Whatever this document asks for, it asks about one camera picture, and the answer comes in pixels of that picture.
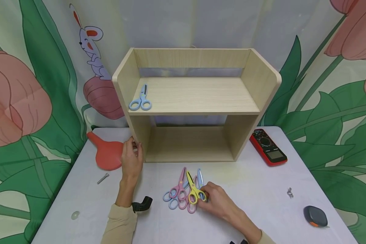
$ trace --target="scissors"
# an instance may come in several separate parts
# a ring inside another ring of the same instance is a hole
[[[191,174],[190,172],[186,172],[186,175],[187,175],[187,180],[188,182],[190,183],[190,187],[191,187],[191,191],[190,193],[188,194],[188,201],[191,203],[191,204],[196,204],[198,202],[198,198],[200,198],[202,201],[206,201],[206,195],[203,191],[201,190],[198,190],[195,186],[195,182],[194,180],[192,179],[191,177]]]
[[[186,172],[186,167],[183,168],[182,172],[180,173],[180,178],[179,178],[179,182],[176,185],[176,187],[173,187],[170,191],[169,191],[169,197],[170,198],[175,198],[177,197],[179,201],[184,201],[187,193],[185,188],[183,187],[183,179],[184,179],[184,174]]]
[[[150,100],[146,99],[147,94],[148,94],[148,85],[144,84],[141,88],[140,98],[138,98],[136,100],[132,100],[131,103],[129,104],[129,109],[131,111],[136,111],[141,107],[142,110],[150,110],[150,108],[152,108],[152,103],[150,102]]]
[[[186,189],[188,186],[189,186],[188,181],[186,181],[183,184],[183,187]],[[170,208],[171,210],[176,209],[177,207],[179,207],[179,209],[183,210],[187,207],[187,211],[191,214],[195,213],[195,211],[197,210],[196,204],[191,204],[188,202],[188,196],[186,196],[183,201],[180,201],[180,200],[178,200],[177,197],[170,198],[169,191],[167,191],[163,196],[163,201],[165,201],[165,202],[169,201],[168,208]]]
[[[203,187],[203,178],[202,178],[202,172],[201,172],[201,169],[198,169],[198,174],[197,174],[197,178],[198,178],[198,189],[200,190],[202,187]],[[203,201],[205,201],[206,200],[206,198],[205,198],[205,195],[204,194],[202,194],[201,192],[199,193],[199,197],[203,200]]]
[[[186,181],[184,184],[183,184],[183,188],[184,189],[186,189],[188,187],[188,181]],[[178,198],[177,198],[177,196],[176,197],[174,197],[174,198],[170,198],[169,197],[169,194],[170,194],[170,191],[167,191],[165,194],[164,194],[164,196],[163,196],[163,201],[165,201],[165,202],[168,202],[169,201],[169,203],[168,203],[168,207],[171,209],[171,210],[173,210],[173,209],[175,209],[175,208],[177,208],[178,206],[179,206],[179,208],[180,209],[185,209],[185,207],[187,206],[187,199],[185,198],[183,201],[185,201],[186,203],[185,203],[185,205],[184,205],[184,207],[181,207],[181,205],[180,205],[180,202],[181,201],[179,201],[178,200]]]

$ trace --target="cartoon mouse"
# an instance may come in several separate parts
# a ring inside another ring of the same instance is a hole
[[[81,48],[85,53],[91,58],[91,61],[86,63],[91,65],[93,72],[96,77],[100,77],[101,80],[111,80],[111,75],[107,69],[103,66],[102,60],[100,58],[100,52],[94,41],[99,41],[103,37],[103,31],[95,26],[83,26],[81,25],[79,15],[75,10],[75,7],[70,4],[70,10],[75,17],[75,20],[80,26],[80,42]]]

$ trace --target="pink scissors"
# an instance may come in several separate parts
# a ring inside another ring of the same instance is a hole
[[[198,180],[198,177],[195,175],[194,182],[197,182],[197,180]],[[188,200],[188,195],[184,198],[184,200],[179,201],[178,206],[180,209],[185,209],[187,207],[187,211],[191,214],[195,213],[195,211],[197,210],[197,205],[190,203],[190,201]]]
[[[176,187],[173,187],[170,191],[169,191],[169,197],[170,198],[176,198],[178,197],[179,201],[185,201],[187,200],[186,196],[187,196],[187,192],[183,187],[183,179],[184,179],[184,175],[186,174],[186,167],[183,168],[182,173],[180,174],[180,178],[179,178],[179,183],[178,185],[176,185]]]

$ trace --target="wooden shelf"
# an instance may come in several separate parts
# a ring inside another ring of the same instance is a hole
[[[141,77],[139,68],[242,68],[240,77]],[[281,84],[254,49],[131,48],[112,82],[147,162],[236,161]],[[152,108],[129,110],[144,84]],[[152,116],[226,115],[224,126],[157,127]]]
[[[129,115],[258,115],[255,104],[239,77],[142,77],[148,85],[148,111],[129,111]]]
[[[147,162],[233,162],[222,126],[153,127]]]

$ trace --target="black object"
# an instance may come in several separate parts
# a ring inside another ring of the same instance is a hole
[[[242,241],[240,242],[240,244],[248,244],[248,242],[247,242],[246,240],[242,240]]]
[[[324,211],[314,206],[306,206],[304,208],[304,216],[306,221],[314,227],[325,227],[328,225]]]
[[[152,204],[152,201],[152,198],[150,198],[149,196],[145,196],[144,200],[142,200],[142,203],[131,203],[134,213],[148,210],[150,208],[150,205]]]

